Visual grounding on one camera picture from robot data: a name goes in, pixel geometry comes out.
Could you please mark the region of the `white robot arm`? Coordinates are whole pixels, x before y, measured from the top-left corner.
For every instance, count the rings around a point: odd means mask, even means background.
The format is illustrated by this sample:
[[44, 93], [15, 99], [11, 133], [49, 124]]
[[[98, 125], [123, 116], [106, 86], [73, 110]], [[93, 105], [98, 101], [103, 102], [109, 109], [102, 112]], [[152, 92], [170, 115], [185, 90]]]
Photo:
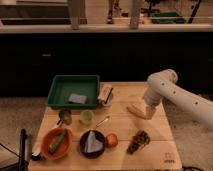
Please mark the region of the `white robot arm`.
[[184, 90], [176, 85], [177, 73], [172, 69], [162, 70], [148, 76], [148, 88], [143, 99], [148, 106], [158, 106], [167, 98], [198, 122], [213, 131], [213, 102]]

